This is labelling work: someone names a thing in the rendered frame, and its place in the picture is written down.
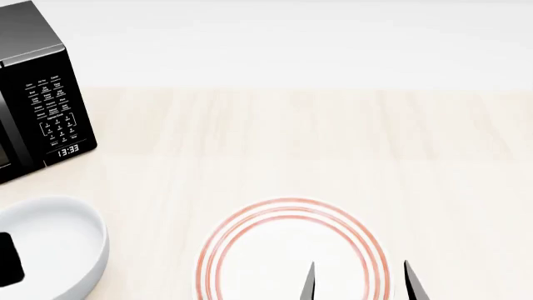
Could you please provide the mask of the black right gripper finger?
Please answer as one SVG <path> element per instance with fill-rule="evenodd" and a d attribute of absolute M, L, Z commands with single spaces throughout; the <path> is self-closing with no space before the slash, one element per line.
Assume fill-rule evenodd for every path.
<path fill-rule="evenodd" d="M 314 300 L 316 286 L 315 262 L 311 263 L 299 300 Z"/>
<path fill-rule="evenodd" d="M 404 261 L 403 266 L 406 290 L 409 300 L 430 300 L 407 260 Z"/>

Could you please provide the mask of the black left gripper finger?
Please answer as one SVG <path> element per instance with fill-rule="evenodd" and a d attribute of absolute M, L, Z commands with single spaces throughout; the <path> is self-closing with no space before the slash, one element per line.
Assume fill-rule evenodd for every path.
<path fill-rule="evenodd" d="M 19 283 L 24 277 L 22 263 L 11 235 L 0 232 L 0 287 Z"/>

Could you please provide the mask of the white bowl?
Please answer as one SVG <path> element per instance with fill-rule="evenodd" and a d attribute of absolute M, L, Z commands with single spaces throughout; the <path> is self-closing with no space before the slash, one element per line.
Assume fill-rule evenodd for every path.
<path fill-rule="evenodd" d="M 85 300 L 109 257 L 107 226 L 89 204 L 71 197 L 40 197 L 0 209 L 25 277 L 0 287 L 0 300 Z"/>

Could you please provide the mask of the white plate with red rings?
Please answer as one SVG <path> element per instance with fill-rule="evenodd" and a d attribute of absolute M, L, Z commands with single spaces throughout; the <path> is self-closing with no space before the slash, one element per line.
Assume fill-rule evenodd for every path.
<path fill-rule="evenodd" d="M 314 300 L 394 300 L 388 253 L 358 217 L 317 199 L 243 207 L 199 249 L 193 300 L 299 300 L 315 262 Z"/>

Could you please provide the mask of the black microwave oven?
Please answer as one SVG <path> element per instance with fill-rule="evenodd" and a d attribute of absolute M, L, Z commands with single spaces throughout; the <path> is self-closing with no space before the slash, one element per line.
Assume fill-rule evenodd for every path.
<path fill-rule="evenodd" d="M 0 184 L 96 147 L 61 39 L 32 1 L 0 7 Z"/>

